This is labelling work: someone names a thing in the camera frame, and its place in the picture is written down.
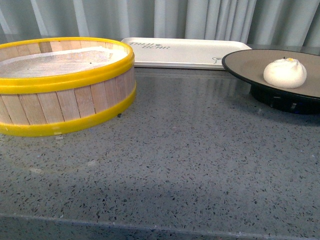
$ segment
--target gray curtain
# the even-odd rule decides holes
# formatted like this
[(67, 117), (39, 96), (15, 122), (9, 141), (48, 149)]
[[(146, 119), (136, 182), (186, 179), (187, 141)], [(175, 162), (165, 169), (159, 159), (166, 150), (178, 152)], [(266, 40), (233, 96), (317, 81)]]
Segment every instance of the gray curtain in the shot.
[(320, 0), (0, 0), (0, 34), (320, 47)]

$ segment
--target white bun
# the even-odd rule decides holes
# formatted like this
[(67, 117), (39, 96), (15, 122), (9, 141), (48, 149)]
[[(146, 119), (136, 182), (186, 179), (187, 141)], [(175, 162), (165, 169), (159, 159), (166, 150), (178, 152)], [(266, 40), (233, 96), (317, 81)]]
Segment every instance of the white bun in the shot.
[(273, 86), (295, 89), (306, 81), (307, 70), (297, 59), (279, 59), (266, 66), (263, 78)]

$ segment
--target gray countertop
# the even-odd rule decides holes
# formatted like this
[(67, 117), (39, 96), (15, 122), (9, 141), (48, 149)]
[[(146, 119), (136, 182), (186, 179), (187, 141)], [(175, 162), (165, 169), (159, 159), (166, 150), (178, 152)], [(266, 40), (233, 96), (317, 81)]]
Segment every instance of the gray countertop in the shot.
[(135, 71), (121, 117), (0, 134), (0, 239), (320, 238), (320, 115), (225, 71)]

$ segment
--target bamboo steamer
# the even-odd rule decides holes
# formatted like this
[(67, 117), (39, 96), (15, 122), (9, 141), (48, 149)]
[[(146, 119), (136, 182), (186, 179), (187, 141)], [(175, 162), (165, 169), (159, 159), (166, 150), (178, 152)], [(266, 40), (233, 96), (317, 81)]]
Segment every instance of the bamboo steamer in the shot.
[(136, 96), (134, 53), (125, 43), (59, 37), (0, 45), (0, 61), (99, 46), (126, 55), (109, 65), (80, 72), (27, 78), (0, 76), (0, 133), (39, 137), (83, 130), (123, 112)]

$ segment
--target yellow plastic band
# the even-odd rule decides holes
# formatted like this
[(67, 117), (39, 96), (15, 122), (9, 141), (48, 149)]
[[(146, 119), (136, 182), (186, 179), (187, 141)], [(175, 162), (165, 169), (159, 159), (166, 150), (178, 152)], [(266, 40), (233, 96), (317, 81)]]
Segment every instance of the yellow plastic band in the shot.
[(128, 53), (126, 57), (117, 62), (81, 72), (44, 77), (0, 78), (0, 94), (34, 94), (79, 88), (112, 79), (125, 73), (134, 66), (135, 55), (129, 45), (116, 40), (96, 37), (41, 38), (1, 44), (0, 49), (54, 41), (96, 41), (112, 43), (124, 47), (128, 50)]
[(14, 125), (0, 123), (0, 133), (20, 137), (41, 137), (66, 134), (90, 128), (108, 121), (126, 110), (135, 100), (136, 88), (137, 84), (135, 84), (133, 91), (126, 99), (113, 107), (87, 117), (41, 125)]

